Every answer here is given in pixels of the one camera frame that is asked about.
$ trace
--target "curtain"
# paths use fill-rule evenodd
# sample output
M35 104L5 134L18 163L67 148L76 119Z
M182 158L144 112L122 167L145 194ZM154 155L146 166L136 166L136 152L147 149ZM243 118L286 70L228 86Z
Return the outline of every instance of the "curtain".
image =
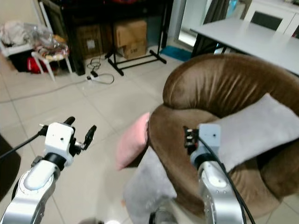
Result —
M225 19L228 11L228 4L229 0L212 0L203 24ZM213 53L216 46L217 42L201 35L197 35L192 57L202 53Z

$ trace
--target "blue mat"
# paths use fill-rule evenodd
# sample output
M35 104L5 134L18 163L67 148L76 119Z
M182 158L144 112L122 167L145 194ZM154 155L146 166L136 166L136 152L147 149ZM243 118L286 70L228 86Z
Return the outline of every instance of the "blue mat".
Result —
M186 62L191 58L191 52L173 46L166 46L160 53L183 62Z

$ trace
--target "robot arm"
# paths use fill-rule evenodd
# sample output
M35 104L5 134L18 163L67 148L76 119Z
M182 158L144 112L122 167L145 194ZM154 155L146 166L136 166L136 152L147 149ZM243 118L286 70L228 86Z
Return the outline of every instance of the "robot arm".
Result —
M44 157L37 157L19 179L13 200L8 205L0 224L39 224L44 215L48 198L53 194L55 183L64 167L70 166L75 154L86 150L93 140L96 126L85 136L84 143L76 142L75 118L64 123L44 126L46 130Z
M185 129L185 147L191 163L198 169L199 194L205 205L207 224L243 224L239 201L224 175L198 136L218 153L220 127L215 124L200 124L198 129Z

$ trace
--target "brown armchair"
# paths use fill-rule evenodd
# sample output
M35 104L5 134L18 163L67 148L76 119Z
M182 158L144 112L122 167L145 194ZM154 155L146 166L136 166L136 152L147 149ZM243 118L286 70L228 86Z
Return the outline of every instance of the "brown armchair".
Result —
M164 103L149 120L149 144L177 191L177 202L195 215L204 215L204 205L198 196L197 171L184 149L183 126L195 128L228 116L267 92L299 116L298 78L257 58L239 54L199 56L168 77ZM267 214L285 196L298 192L298 148L299 140L281 145L229 172L254 217Z

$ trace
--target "pink cushion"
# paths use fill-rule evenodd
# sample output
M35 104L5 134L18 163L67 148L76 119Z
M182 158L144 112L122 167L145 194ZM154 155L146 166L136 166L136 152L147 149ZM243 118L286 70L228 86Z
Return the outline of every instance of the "pink cushion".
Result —
M129 165L145 148L147 143L147 123L150 113L142 115L122 135L116 150L116 168L121 170Z

